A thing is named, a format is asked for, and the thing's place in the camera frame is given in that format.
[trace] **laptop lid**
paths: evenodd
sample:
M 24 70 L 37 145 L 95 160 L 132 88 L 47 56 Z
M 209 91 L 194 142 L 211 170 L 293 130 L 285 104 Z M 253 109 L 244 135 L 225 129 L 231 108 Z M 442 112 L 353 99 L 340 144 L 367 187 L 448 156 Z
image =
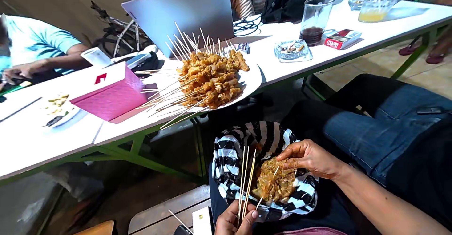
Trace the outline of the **laptop lid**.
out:
M 174 42 L 175 34 L 184 43 L 174 22 L 191 39 L 192 33 L 196 39 L 200 35 L 199 48 L 204 47 L 200 27 L 204 36 L 209 35 L 216 43 L 218 38 L 224 41 L 234 37 L 230 0 L 132 0 L 121 5 L 168 58 L 174 56 L 165 42 L 178 53 L 167 35 Z

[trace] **light blue shirt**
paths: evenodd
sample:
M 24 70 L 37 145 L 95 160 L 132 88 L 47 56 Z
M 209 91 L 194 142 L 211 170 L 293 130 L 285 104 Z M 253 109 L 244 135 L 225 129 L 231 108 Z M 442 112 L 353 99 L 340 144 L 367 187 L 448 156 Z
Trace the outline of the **light blue shirt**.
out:
M 15 65 L 65 56 L 67 50 L 81 42 L 66 30 L 48 23 L 19 16 L 5 15 L 10 39 L 10 58 L 0 57 L 0 73 Z M 62 74 L 73 70 L 55 69 Z

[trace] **orange juice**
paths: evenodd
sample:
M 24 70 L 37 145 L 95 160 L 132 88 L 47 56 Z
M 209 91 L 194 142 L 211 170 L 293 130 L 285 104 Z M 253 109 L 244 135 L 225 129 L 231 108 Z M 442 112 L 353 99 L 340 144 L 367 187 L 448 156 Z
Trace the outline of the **orange juice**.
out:
M 359 12 L 358 20 L 362 23 L 375 23 L 383 20 L 388 14 L 386 10 L 368 9 Z

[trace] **red cigarette pack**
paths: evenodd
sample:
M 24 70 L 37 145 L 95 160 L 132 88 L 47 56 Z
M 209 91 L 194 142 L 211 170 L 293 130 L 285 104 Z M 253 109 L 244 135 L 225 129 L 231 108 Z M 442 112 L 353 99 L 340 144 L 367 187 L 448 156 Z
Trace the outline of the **red cigarette pack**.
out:
M 344 29 L 327 37 L 325 39 L 325 45 L 337 50 L 341 50 L 356 42 L 360 36 L 361 32 Z

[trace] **bicycle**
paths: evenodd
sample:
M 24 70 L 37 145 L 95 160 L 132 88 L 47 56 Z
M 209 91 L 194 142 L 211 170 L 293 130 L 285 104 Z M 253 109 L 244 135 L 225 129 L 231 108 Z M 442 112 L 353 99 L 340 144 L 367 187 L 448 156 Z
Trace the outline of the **bicycle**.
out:
M 145 47 L 154 44 L 138 24 L 135 23 L 135 20 L 127 23 L 113 18 L 94 1 L 91 1 L 91 8 L 99 14 L 99 19 L 109 25 L 109 27 L 104 28 L 105 35 L 94 40 L 93 47 L 99 47 L 110 58 L 139 52 Z

